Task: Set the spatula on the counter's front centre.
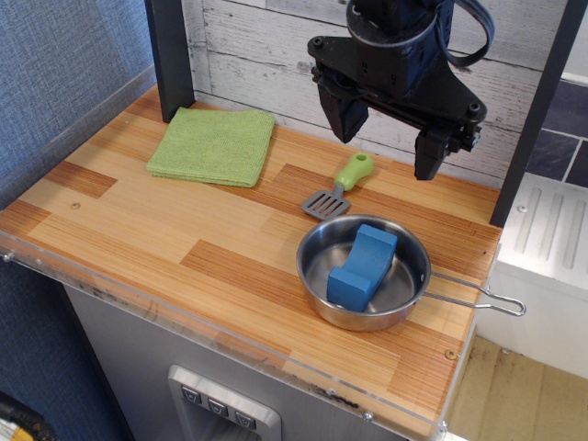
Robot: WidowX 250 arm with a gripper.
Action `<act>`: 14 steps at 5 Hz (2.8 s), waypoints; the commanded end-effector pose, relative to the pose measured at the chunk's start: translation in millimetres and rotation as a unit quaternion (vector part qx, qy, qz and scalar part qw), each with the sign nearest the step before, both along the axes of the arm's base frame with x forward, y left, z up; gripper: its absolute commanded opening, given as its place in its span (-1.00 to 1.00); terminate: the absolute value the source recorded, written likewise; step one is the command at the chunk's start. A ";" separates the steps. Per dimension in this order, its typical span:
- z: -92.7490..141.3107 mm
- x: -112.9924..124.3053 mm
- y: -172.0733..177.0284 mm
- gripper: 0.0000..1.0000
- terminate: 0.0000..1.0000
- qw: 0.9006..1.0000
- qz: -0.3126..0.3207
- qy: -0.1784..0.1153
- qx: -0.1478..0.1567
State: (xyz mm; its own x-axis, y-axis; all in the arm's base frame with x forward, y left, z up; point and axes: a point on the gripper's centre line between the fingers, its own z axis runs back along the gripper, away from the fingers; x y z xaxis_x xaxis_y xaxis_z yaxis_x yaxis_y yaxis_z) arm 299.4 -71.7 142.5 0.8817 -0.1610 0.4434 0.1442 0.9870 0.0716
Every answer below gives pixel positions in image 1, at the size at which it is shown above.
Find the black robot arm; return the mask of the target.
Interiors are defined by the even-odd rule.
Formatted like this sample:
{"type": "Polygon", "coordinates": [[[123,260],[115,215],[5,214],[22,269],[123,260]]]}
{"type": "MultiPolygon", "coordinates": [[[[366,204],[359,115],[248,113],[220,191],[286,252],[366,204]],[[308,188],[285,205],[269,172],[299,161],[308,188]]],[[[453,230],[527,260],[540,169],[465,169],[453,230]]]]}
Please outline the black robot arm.
{"type": "Polygon", "coordinates": [[[453,74],[489,51],[495,26],[478,1],[459,6],[483,28],[486,42],[466,56],[450,53],[453,1],[352,1],[350,35],[308,43],[313,80],[334,135],[350,142],[371,109],[415,127],[414,174],[431,180],[451,153],[471,151],[487,108],[453,74]]]}

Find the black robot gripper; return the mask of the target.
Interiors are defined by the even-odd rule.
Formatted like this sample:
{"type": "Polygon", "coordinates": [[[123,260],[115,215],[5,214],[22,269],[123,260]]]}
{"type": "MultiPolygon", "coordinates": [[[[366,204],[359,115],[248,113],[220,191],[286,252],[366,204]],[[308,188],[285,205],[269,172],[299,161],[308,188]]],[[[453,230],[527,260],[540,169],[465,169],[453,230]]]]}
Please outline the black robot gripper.
{"type": "Polygon", "coordinates": [[[448,66],[435,38],[435,19],[401,45],[369,38],[313,37],[309,55],[322,110],[335,137],[350,142],[379,113],[421,130],[414,175],[433,180],[451,153],[470,152],[481,137],[487,109],[448,66]]]}

